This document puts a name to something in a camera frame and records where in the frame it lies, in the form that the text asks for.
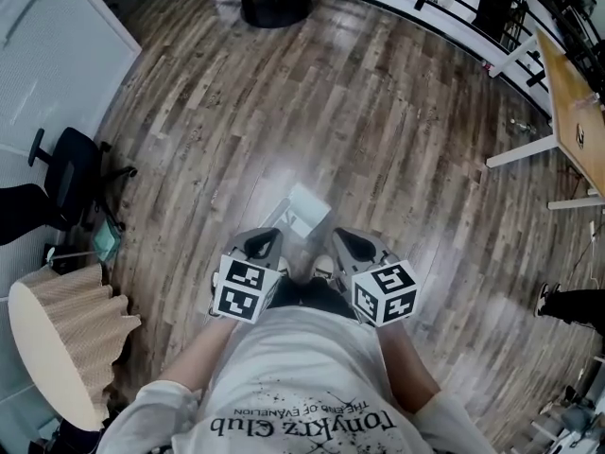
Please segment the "person's left forearm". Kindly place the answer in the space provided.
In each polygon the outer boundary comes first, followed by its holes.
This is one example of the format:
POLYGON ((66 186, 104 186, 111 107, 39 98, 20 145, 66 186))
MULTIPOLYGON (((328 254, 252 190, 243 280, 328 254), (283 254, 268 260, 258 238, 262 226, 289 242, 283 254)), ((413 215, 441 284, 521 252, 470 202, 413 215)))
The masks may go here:
POLYGON ((178 383, 191 392, 206 389, 237 325, 237 320, 224 317, 205 324, 159 379, 178 383))

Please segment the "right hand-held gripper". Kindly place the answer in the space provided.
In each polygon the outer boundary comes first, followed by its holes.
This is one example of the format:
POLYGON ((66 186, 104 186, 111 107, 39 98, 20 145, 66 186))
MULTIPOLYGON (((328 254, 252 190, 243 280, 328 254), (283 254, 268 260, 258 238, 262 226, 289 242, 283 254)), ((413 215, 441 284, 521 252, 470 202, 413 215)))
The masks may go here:
POLYGON ((336 228, 333 242, 337 287, 361 323, 380 327, 414 313, 420 286, 407 260, 358 229, 336 228))

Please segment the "green translucent container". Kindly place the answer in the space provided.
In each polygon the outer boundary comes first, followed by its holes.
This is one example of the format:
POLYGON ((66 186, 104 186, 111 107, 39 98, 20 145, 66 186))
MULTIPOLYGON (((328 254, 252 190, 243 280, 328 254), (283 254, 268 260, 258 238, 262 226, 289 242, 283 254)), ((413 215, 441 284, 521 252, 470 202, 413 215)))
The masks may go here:
POLYGON ((107 262, 120 246, 121 235, 119 231, 104 220, 93 238, 93 246, 98 259, 107 262))

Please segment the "black trousers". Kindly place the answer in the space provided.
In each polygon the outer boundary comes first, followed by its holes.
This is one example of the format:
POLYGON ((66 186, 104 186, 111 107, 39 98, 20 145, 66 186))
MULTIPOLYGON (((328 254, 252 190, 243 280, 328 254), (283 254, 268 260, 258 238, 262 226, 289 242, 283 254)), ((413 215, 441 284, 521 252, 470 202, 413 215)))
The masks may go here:
POLYGON ((304 306, 315 308, 343 318, 356 320, 354 310, 346 299, 326 279, 313 277, 305 284, 298 284, 283 277, 268 305, 268 308, 304 306))

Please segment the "white cluttered workbench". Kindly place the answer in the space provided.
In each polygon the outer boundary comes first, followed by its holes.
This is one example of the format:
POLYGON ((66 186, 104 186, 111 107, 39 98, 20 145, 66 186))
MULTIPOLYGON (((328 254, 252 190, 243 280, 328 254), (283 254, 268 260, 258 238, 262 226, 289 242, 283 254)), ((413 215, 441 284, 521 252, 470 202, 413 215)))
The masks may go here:
POLYGON ((595 362, 584 396, 553 405, 530 423, 526 453, 605 454, 605 354, 595 362))

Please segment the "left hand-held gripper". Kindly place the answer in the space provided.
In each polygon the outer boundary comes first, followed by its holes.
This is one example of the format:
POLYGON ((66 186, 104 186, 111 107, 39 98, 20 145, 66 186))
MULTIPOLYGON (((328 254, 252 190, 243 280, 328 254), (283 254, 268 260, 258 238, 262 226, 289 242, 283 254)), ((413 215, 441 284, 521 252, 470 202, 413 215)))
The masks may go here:
POLYGON ((212 312, 244 323, 256 323, 271 302, 283 276, 275 270, 282 254, 283 233, 275 227, 237 234, 231 248, 261 266, 223 254, 218 268, 212 312))

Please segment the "person's right forearm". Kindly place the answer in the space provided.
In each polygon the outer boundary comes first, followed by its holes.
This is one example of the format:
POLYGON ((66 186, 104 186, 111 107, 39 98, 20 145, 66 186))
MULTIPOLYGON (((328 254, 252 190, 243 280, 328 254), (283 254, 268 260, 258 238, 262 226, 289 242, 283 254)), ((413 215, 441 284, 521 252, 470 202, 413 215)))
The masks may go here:
POLYGON ((424 366, 401 322, 376 330, 393 397, 408 413, 420 411, 441 388, 424 366))

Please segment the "wooden desk white legs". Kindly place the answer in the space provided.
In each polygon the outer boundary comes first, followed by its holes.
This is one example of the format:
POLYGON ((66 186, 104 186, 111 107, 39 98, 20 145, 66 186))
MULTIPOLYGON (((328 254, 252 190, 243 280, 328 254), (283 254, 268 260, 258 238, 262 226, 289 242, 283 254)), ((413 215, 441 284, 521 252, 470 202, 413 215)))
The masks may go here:
POLYGON ((492 78, 501 74, 517 58, 536 49, 542 58, 551 111, 552 132, 518 148, 494 155, 486 166, 503 166, 538 153, 560 149, 587 180, 590 194, 581 199, 551 201, 551 211, 590 206, 605 206, 605 117, 599 96, 589 86, 574 64, 540 29, 489 70, 492 78), (585 132, 584 149, 578 147, 576 127, 585 132))

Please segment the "white printed t-shirt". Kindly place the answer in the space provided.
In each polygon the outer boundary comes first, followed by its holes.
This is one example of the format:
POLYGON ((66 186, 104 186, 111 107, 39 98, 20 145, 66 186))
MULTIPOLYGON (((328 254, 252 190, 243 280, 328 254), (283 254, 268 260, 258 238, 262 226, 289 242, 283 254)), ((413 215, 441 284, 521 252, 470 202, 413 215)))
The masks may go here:
POLYGON ((97 454, 496 454, 442 390, 415 414, 399 406, 376 330, 270 309, 235 328, 206 389, 143 387, 97 454))

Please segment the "round table with beige cloth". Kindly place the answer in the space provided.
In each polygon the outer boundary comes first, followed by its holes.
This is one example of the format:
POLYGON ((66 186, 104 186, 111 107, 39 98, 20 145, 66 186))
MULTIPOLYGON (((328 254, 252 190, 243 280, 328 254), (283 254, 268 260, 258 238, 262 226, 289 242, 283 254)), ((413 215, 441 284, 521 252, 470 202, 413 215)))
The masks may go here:
POLYGON ((109 416, 105 390, 114 379, 112 365, 129 333, 141 324, 139 316, 128 313, 128 297, 104 284, 98 264, 64 275, 43 267, 16 282, 28 286, 42 304, 104 421, 109 416))

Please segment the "black metal railing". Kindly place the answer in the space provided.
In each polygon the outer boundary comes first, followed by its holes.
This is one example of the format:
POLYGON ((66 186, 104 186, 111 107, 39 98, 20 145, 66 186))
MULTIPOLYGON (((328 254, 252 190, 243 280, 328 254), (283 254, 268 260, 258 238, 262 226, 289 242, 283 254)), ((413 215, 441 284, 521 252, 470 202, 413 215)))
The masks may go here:
MULTIPOLYGON (((540 29, 596 91, 605 89, 605 64, 590 42, 550 0, 364 0, 401 14, 492 66, 540 29)), ((501 74, 524 92, 545 88, 540 53, 529 50, 501 74)))

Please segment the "round white table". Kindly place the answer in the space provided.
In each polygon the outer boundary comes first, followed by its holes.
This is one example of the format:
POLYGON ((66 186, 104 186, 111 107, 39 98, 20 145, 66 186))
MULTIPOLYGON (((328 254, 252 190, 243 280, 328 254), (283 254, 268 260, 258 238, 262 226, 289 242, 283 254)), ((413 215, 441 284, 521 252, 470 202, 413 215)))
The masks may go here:
POLYGON ((9 323, 18 353, 34 385, 62 419, 85 431, 102 428, 78 369, 60 334, 31 289, 21 282, 9 291, 9 323))

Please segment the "white thin rod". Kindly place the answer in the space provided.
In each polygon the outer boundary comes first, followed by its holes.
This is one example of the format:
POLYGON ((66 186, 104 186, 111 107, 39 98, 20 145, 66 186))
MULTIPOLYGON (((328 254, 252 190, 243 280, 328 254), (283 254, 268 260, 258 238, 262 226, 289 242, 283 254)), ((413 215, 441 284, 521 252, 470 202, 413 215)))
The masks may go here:
POLYGON ((46 262, 51 263, 59 259, 66 259, 72 257, 82 257, 87 255, 96 255, 96 251, 78 252, 78 253, 57 253, 55 248, 51 248, 46 255, 46 262))

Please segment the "black office chair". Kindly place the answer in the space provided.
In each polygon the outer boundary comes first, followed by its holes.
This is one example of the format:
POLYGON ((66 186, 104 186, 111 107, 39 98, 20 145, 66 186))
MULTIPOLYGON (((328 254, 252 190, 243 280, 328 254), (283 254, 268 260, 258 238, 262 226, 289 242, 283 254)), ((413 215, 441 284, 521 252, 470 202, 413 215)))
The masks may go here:
POLYGON ((92 207, 124 231, 126 225, 108 205, 106 188, 120 177, 135 177, 138 170, 125 166, 102 174, 103 155, 112 146, 105 141, 98 145, 74 128, 63 131, 51 154, 41 148, 43 135, 44 130, 39 129, 27 163, 33 166, 36 160, 41 160, 47 164, 44 184, 0 188, 0 246, 41 226, 68 232, 79 224, 89 230, 92 225, 86 219, 92 207))

